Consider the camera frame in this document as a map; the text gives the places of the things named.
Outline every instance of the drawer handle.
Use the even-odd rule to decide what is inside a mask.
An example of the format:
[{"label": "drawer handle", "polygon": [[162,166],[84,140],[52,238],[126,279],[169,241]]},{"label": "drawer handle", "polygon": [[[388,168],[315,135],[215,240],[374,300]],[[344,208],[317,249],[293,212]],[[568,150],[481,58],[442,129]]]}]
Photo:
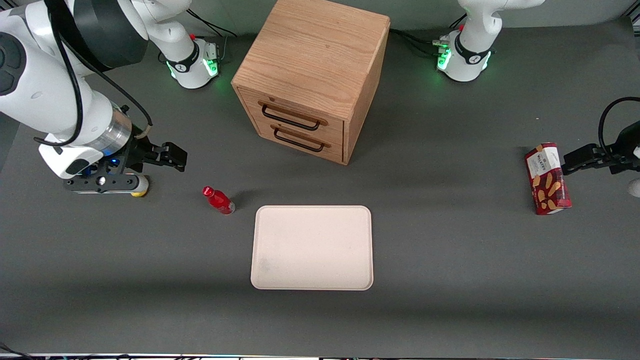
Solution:
[{"label": "drawer handle", "polygon": [[279,122],[283,122],[285,124],[296,126],[296,127],[299,127],[300,129],[304,129],[304,130],[308,130],[308,131],[316,131],[316,130],[318,130],[318,127],[322,123],[320,120],[317,120],[316,124],[314,126],[307,126],[307,125],[300,124],[300,123],[295,122],[295,121],[291,121],[289,119],[285,119],[283,117],[279,117],[277,115],[270,114],[270,113],[267,112],[267,104],[262,104],[262,114],[265,117],[268,117],[269,119],[273,119],[273,120],[276,120],[276,121],[279,121]]},{"label": "drawer handle", "polygon": [[290,140],[290,139],[287,139],[287,138],[283,138],[282,136],[278,135],[279,131],[280,131],[279,128],[277,128],[277,127],[273,128],[273,136],[275,136],[275,138],[278,139],[278,140],[282,140],[284,142],[288,142],[291,145],[295,145],[295,146],[298,146],[298,147],[301,147],[303,149],[306,149],[306,150],[309,150],[309,151],[313,151],[313,152],[321,152],[324,149],[324,143],[320,143],[320,147],[307,146],[307,145],[305,145],[303,143],[299,143],[299,142],[296,142],[296,141],[293,141],[293,140]]}]

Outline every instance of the wood grain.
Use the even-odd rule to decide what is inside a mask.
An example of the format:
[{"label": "wood grain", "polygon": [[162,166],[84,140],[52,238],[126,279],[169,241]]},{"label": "wood grain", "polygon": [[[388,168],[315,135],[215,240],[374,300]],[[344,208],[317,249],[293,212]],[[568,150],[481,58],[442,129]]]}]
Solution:
[{"label": "wood grain", "polygon": [[[232,80],[258,134],[348,164],[378,88],[389,27],[387,16],[330,1],[278,0]],[[264,104],[269,114],[321,125],[310,131],[265,117]],[[276,139],[271,126],[331,146],[310,152]]]},{"label": "wood grain", "polygon": [[349,126],[345,127],[344,162],[346,163],[349,163],[349,160],[351,159],[356,141],[360,136],[360,130],[362,130],[364,120],[366,119],[367,114],[369,113],[369,108],[371,107],[371,102],[373,101],[373,97],[376,95],[376,90],[378,89],[380,73],[382,71],[382,61],[385,57],[385,50],[387,48],[389,26],[390,24],[384,31],[383,40],[379,44],[380,48],[376,51],[376,57],[369,66],[369,74],[367,76],[367,80],[362,85],[360,97],[353,109],[351,122],[349,123]]},{"label": "wood grain", "polygon": [[[320,158],[324,158],[327,160],[334,161],[336,163],[342,163],[342,143],[332,143],[326,140],[320,140],[314,138],[313,136],[309,136],[307,134],[303,134],[297,130],[291,129],[290,127],[281,126],[280,124],[275,124],[274,122],[263,122],[260,121],[257,123],[258,128],[260,129],[260,136],[271,140],[273,142],[279,143],[284,146],[288,146],[292,149],[296,149],[299,151],[306,152],[307,154],[311,154],[314,156],[319,156]],[[296,142],[302,143],[307,146],[317,147],[318,144],[325,144],[325,148],[321,152],[313,152],[303,149],[301,147],[295,146],[293,144],[289,144],[287,142],[280,141],[276,139],[273,135],[274,127],[280,129],[280,136],[286,137],[290,140],[294,140]]]},{"label": "wood grain", "polygon": [[[295,129],[300,133],[311,136],[318,140],[331,142],[336,145],[339,144],[340,147],[342,147],[342,138],[343,138],[342,134],[344,131],[343,121],[339,121],[335,119],[331,119],[331,120],[318,119],[326,125],[320,125],[318,129],[315,131],[309,131],[309,130],[300,129],[298,127],[292,127],[291,125],[286,125],[284,123],[278,122],[277,120],[267,118],[262,114],[262,106],[260,104],[262,103],[271,104],[268,96],[263,94],[258,94],[256,92],[252,92],[244,88],[239,88],[238,91],[243,98],[243,104],[245,106],[244,109],[247,111],[247,113],[249,114],[249,117],[251,118],[254,124],[257,124],[258,122],[264,122],[267,124],[279,124],[287,128]],[[269,109],[269,113],[279,117],[283,117],[285,119],[293,120],[295,122],[298,122],[300,124],[304,124],[307,126],[315,125],[315,121],[311,121],[311,119],[317,119],[315,117],[306,117],[304,114],[302,115],[303,118],[293,117],[288,113],[282,113],[274,110],[273,108]]]},{"label": "wood grain", "polygon": [[325,0],[279,0],[233,84],[350,121],[389,23]]}]

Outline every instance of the yellow object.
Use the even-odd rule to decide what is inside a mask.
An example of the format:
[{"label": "yellow object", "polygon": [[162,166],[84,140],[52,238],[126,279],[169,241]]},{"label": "yellow object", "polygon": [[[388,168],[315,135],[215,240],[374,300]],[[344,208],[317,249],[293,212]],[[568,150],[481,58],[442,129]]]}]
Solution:
[{"label": "yellow object", "polygon": [[148,189],[143,191],[143,192],[139,192],[139,193],[131,193],[131,196],[133,196],[133,197],[143,197],[143,196],[145,196],[147,194],[147,192],[148,192]]}]

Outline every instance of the gray table surface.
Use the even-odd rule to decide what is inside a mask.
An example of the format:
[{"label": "gray table surface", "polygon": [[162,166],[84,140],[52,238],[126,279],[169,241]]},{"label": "gray table surface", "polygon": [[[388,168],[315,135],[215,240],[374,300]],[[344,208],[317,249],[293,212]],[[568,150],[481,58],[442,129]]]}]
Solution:
[{"label": "gray table surface", "polygon": [[[24,352],[640,357],[640,200],[625,192],[637,174],[572,175],[574,208],[538,217],[523,161],[541,142],[596,142],[605,106],[638,94],[628,20],[507,29],[467,84],[391,36],[348,167],[255,134],[230,86],[251,40],[231,39],[201,90],[151,50],[111,72],[154,117],[151,139],[189,152],[185,173],[146,166],[143,199],[66,192],[20,127],[0,176],[0,339]],[[614,110],[607,138],[637,112]],[[213,211],[204,185],[237,212]],[[369,207],[373,287],[253,288],[266,204]]]}]

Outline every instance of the plastic bottle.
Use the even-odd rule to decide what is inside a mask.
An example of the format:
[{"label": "plastic bottle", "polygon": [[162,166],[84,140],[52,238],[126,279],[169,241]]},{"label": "plastic bottle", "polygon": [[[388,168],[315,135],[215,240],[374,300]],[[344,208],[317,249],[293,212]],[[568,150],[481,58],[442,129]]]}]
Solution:
[{"label": "plastic bottle", "polygon": [[209,204],[224,215],[229,215],[236,210],[236,205],[220,190],[215,190],[211,186],[202,189],[202,195],[207,197]]}]

